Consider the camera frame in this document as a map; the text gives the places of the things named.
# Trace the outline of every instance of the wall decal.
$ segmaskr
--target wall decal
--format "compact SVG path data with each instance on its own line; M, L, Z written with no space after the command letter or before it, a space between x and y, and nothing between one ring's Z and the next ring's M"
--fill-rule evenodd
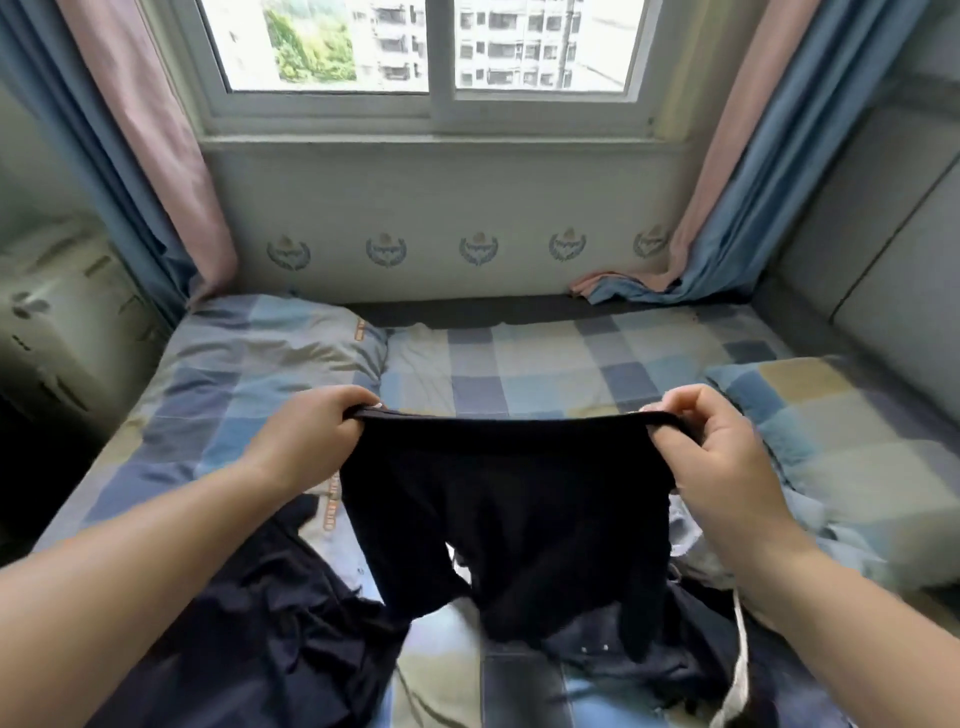
M655 225L645 232L639 232L634 238L634 253L638 257L651 257L663 250L670 242L672 232L667 232L660 225Z
M563 235L553 235L550 238L550 254L554 260L566 263L584 251L587 246L587 236L581 235L577 239L577 232L573 228L567 228Z
M310 265L306 243L295 243L284 235L275 244L267 243L267 256L285 271L301 271Z
M367 257L384 268L393 268L402 263L407 257L407 244L402 237L394 239L386 232L381 232L377 242L373 238L367 239Z
M489 263L496 257L499 250L500 243L497 239L491 237L488 240L483 232L477 232L470 240L463 238L460 241L460 255L471 265L480 266Z

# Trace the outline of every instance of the person's left hand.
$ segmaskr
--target person's left hand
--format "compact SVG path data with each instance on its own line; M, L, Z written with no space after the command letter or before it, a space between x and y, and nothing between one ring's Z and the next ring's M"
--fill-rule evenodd
M297 496L336 473L356 447L363 425L344 420L344 411L378 402L373 392L354 385L298 392L256 433L238 464L285 496Z

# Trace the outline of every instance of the wall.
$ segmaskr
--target wall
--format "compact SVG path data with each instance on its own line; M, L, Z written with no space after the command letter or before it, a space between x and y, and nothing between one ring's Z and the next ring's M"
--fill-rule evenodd
M33 116L0 84L0 241L44 218L89 209Z
M699 161L444 143L208 158L242 287L332 303L561 293L597 267L662 266Z
M960 422L960 12L935 11L776 273Z

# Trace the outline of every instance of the person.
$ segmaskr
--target person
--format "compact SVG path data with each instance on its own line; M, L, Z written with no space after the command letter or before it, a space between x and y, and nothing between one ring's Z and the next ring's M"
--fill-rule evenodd
M377 397L294 395L232 465L0 570L0 725L82 726L228 559L284 503L333 475ZM833 562L787 510L749 421L706 385L658 409L703 433L651 437L739 588L860 726L955 725L960 641Z

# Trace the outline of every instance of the blue curtain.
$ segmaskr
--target blue curtain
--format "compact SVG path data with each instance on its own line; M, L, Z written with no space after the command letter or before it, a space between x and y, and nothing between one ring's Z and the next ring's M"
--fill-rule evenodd
M823 0L679 282L656 293L635 280L605 278L589 301L682 303L751 293L926 5Z
M196 268L86 70L55 0L0 0L0 77L76 173L117 252L175 325Z

